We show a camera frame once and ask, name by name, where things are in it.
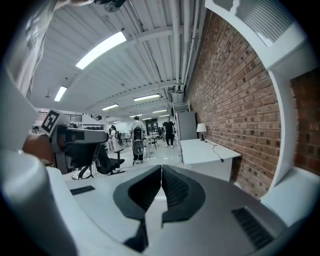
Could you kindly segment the round ceiling fixture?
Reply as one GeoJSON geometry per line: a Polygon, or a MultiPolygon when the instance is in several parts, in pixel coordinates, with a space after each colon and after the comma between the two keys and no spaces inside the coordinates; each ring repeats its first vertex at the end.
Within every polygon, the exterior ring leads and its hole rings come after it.
{"type": "Polygon", "coordinates": [[[114,13],[116,12],[119,7],[116,7],[116,3],[115,2],[108,2],[108,3],[105,3],[103,5],[104,7],[104,10],[107,12],[107,13],[114,13]]]}

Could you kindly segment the black office chair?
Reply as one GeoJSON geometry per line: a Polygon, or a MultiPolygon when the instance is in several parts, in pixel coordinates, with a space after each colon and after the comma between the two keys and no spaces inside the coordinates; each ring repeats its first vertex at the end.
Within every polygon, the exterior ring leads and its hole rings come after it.
{"type": "Polygon", "coordinates": [[[115,152],[117,154],[117,158],[109,158],[106,153],[105,146],[101,145],[95,161],[97,172],[103,175],[124,173],[125,171],[120,170],[121,164],[125,162],[124,159],[120,158],[120,153],[123,150],[124,149],[120,149],[115,152]]]}

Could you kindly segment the white and black backpack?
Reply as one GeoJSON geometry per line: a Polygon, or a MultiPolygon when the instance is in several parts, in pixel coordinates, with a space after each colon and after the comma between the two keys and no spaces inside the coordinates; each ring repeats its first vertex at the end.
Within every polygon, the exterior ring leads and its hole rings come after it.
{"type": "Polygon", "coordinates": [[[138,156],[142,155],[144,152],[143,130],[139,126],[136,126],[133,129],[132,149],[138,156]]]}

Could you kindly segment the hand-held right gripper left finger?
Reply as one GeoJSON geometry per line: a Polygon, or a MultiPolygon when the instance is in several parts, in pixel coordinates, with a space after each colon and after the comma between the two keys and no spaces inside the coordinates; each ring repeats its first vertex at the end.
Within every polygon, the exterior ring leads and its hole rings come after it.
{"type": "Polygon", "coordinates": [[[161,188],[161,181],[162,166],[156,165],[119,184],[113,193],[114,203],[122,214],[129,219],[139,221],[135,235],[124,242],[124,245],[139,253],[149,246],[146,212],[161,188]]]}

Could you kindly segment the bundle of white ceiling pipes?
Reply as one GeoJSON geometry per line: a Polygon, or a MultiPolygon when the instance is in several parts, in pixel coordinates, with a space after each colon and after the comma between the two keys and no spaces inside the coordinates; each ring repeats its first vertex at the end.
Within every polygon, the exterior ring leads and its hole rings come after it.
{"type": "Polygon", "coordinates": [[[173,53],[175,66],[176,93],[181,94],[187,83],[188,72],[191,65],[194,43],[198,29],[200,14],[200,1],[183,0],[183,25],[180,24],[180,9],[178,0],[169,0],[173,28],[173,53]]]}

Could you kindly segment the person's left forearm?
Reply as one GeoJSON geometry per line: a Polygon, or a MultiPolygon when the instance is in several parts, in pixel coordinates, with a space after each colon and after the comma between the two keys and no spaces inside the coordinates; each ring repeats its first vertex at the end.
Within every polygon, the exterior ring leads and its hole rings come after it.
{"type": "Polygon", "coordinates": [[[54,164],[55,158],[51,148],[50,139],[45,134],[29,133],[25,139],[22,150],[40,160],[54,164]]]}

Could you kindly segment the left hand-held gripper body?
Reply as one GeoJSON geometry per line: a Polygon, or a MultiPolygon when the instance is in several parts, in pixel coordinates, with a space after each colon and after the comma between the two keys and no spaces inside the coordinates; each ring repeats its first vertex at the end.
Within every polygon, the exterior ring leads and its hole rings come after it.
{"type": "Polygon", "coordinates": [[[75,142],[71,123],[62,112],[51,109],[42,122],[41,128],[49,139],[55,167],[63,175],[71,172],[74,169],[71,147],[75,142]]]}

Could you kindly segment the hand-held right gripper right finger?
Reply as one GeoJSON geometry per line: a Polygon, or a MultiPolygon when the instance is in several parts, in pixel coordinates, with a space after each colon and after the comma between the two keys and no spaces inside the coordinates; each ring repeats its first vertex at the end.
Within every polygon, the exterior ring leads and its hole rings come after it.
{"type": "Polygon", "coordinates": [[[161,171],[161,187],[167,205],[167,211],[161,217],[161,227],[189,221],[205,203],[203,185],[194,177],[192,170],[164,164],[161,171]]]}

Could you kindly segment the grey metal cabinet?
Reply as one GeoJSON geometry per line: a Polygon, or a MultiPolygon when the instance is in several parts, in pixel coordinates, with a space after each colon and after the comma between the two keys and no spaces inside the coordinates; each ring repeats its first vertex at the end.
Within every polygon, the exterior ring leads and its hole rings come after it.
{"type": "Polygon", "coordinates": [[[175,124],[176,124],[176,134],[177,134],[177,146],[179,156],[182,158],[182,147],[181,141],[193,140],[197,138],[197,124],[196,115],[192,111],[175,112],[175,124]]]}

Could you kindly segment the person's grey printed t-shirt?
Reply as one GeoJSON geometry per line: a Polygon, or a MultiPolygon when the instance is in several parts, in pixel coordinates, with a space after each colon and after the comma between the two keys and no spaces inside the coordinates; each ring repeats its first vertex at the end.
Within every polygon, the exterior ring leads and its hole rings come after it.
{"type": "Polygon", "coordinates": [[[17,89],[23,98],[30,96],[53,14],[72,2],[73,0],[42,0],[39,7],[21,24],[0,61],[0,111],[6,109],[11,89],[17,89]]]}

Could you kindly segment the white glass-panel cabinet door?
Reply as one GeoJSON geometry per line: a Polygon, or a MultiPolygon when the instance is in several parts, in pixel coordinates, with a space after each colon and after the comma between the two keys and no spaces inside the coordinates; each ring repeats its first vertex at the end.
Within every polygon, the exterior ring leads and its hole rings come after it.
{"type": "Polygon", "coordinates": [[[308,45],[306,33],[278,0],[205,0],[205,7],[240,32],[266,69],[308,45]]]}

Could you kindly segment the white shade table lamp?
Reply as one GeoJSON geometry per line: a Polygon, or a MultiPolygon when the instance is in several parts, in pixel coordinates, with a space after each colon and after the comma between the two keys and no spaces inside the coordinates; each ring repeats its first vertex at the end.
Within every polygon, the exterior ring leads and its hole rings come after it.
{"type": "Polygon", "coordinates": [[[196,132],[201,135],[200,140],[205,141],[204,134],[207,132],[206,124],[205,123],[198,123],[196,132]]]}

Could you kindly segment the black balcony railing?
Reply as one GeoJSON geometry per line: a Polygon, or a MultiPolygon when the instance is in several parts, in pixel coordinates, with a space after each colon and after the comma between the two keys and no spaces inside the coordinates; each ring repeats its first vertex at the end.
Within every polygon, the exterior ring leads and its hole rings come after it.
{"type": "Polygon", "coordinates": [[[71,123],[81,123],[82,122],[82,115],[65,113],[64,116],[71,123]]]}

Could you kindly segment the white table top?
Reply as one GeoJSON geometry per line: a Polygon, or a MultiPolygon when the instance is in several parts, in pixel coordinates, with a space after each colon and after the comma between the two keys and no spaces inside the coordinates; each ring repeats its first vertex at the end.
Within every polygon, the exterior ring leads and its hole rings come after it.
{"type": "Polygon", "coordinates": [[[233,159],[241,155],[210,140],[181,141],[182,161],[186,169],[229,182],[233,159]]]}

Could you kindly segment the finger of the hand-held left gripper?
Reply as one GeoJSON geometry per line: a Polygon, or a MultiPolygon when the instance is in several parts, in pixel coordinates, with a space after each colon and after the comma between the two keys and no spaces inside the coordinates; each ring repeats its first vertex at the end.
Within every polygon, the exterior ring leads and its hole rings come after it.
{"type": "Polygon", "coordinates": [[[65,131],[65,160],[68,169],[91,165],[99,148],[109,135],[103,130],[67,128],[65,131]]]}

